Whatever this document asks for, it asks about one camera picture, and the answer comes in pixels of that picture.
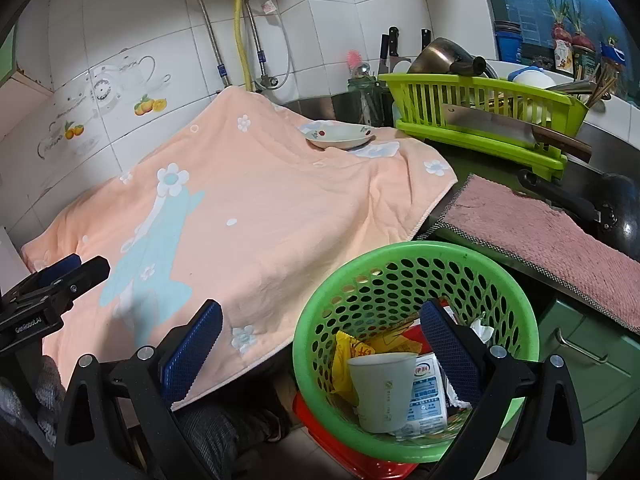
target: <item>yellow gas hose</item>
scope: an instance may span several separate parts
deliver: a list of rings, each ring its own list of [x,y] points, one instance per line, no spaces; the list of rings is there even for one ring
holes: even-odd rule
[[[244,85],[248,92],[254,90],[254,84],[251,80],[251,72],[249,72],[249,63],[246,60],[246,52],[244,51],[244,44],[242,44],[242,34],[240,32],[240,17],[242,16],[242,0],[235,0],[234,6],[234,31],[236,34],[236,45],[238,46],[238,56],[240,56],[240,63],[242,64],[242,72],[244,73]]]

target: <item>lime green dish rack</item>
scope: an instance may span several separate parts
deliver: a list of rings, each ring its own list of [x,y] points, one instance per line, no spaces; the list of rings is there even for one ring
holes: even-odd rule
[[[400,111],[399,130],[512,160],[547,180],[562,177],[567,158],[561,150],[542,143],[530,150],[507,137],[448,126],[441,106],[478,108],[569,137],[576,136],[588,111],[575,97],[502,79],[443,74],[382,74],[379,79],[388,85]]]

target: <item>red stool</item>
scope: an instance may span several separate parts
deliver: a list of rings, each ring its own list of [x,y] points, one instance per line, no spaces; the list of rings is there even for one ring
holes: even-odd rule
[[[300,392],[293,400],[293,411],[318,445],[357,478],[362,480],[402,480],[418,467],[417,464],[378,460],[345,446],[316,420]]]

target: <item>tile floor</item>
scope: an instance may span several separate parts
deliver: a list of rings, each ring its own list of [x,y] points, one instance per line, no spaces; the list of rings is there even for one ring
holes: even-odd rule
[[[497,439],[477,478],[492,473],[498,467],[507,442]],[[278,444],[262,444],[251,471],[242,480],[350,480],[353,476],[335,462],[309,437],[305,428],[294,430]],[[587,480],[597,475],[588,474]]]

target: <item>blanket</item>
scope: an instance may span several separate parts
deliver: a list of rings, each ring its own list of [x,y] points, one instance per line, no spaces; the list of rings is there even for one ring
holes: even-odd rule
[[[456,182],[436,150],[398,130],[377,128],[352,152],[321,150],[299,129],[309,122],[225,89],[22,248],[31,270],[71,253],[111,266],[44,340],[65,386],[81,355],[129,358],[212,298],[222,333],[174,409],[219,388],[292,341],[305,303],[335,269],[410,240]]]

